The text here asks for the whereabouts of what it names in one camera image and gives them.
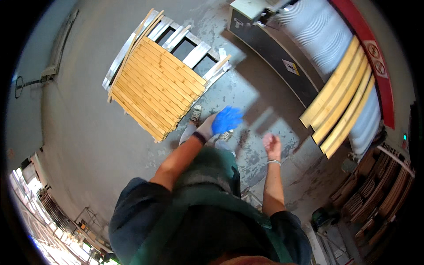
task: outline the red panel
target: red panel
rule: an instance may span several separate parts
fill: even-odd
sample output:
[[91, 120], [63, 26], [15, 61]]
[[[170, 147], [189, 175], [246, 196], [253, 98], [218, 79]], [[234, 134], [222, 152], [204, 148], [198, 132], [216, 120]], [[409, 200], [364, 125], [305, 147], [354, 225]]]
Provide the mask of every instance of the red panel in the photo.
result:
[[372, 65], [375, 80], [380, 94], [384, 124], [395, 129], [394, 119], [394, 102], [392, 94], [392, 86], [390, 84], [389, 74], [387, 72], [386, 63], [367, 22], [362, 17], [356, 6], [351, 0], [329, 0], [333, 3], [352, 29], [356, 32], [358, 39], [362, 42], [364, 50], [366, 50], [368, 60]]

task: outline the blue glove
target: blue glove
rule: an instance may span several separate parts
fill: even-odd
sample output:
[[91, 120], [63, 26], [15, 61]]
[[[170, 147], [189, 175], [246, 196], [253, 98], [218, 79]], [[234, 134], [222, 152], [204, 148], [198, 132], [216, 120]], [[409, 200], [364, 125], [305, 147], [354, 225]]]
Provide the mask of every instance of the blue glove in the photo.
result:
[[243, 117], [243, 114], [241, 114], [239, 108], [225, 107], [216, 115], [212, 122], [211, 128], [213, 135], [223, 134], [226, 131], [237, 128], [242, 123], [241, 117]]
[[200, 133], [206, 141], [216, 134], [223, 134], [224, 132], [235, 129], [242, 122], [239, 108], [225, 107], [219, 113], [210, 115], [202, 125], [197, 128], [196, 132]]

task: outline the green apron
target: green apron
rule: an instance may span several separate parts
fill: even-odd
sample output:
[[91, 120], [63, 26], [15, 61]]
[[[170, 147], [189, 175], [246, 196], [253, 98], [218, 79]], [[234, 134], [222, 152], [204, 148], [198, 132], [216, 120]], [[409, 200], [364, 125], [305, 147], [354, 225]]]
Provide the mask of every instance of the green apron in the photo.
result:
[[[208, 172], [208, 176], [201, 174], [205, 171]], [[226, 180], [227, 185], [221, 185], [224, 180]], [[211, 187], [211, 185], [197, 185], [202, 181], [203, 183], [218, 185], [221, 189]], [[225, 191], [228, 187], [232, 193]], [[270, 219], [239, 197], [240, 179], [238, 178], [238, 169], [233, 154], [226, 150], [204, 147], [181, 175], [173, 191], [172, 203], [166, 208], [148, 237], [141, 244], [130, 265], [155, 264], [166, 242], [178, 229], [188, 208], [193, 205], [217, 206], [253, 219], [262, 227], [272, 243], [279, 258], [275, 261], [292, 263], [290, 254], [281, 238], [271, 230]]]

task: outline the person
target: person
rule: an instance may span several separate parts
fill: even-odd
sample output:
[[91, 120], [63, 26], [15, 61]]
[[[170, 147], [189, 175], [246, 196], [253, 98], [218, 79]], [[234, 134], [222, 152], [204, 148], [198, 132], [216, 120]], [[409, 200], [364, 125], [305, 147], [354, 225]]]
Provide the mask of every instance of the person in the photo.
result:
[[[132, 179], [109, 223], [122, 264], [309, 264], [300, 220], [284, 206], [281, 143], [266, 134], [268, 173], [263, 213], [240, 199], [240, 174], [227, 141], [242, 122], [227, 106], [197, 127], [201, 105], [176, 148], [149, 181]], [[213, 147], [205, 146], [220, 134]]]

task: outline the dark shirt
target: dark shirt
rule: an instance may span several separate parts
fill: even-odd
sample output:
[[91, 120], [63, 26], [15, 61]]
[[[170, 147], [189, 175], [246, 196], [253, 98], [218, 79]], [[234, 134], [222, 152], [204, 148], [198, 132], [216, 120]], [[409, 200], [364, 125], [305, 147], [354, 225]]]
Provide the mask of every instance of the dark shirt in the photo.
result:
[[[109, 224], [112, 250], [129, 264], [172, 199], [165, 187], [140, 178], [121, 192]], [[290, 212], [271, 216], [272, 229], [281, 237], [293, 262], [306, 265], [311, 246]], [[177, 231], [167, 241], [157, 264], [206, 264], [224, 253], [265, 256], [276, 253], [262, 228], [250, 218], [216, 206], [188, 208]]]

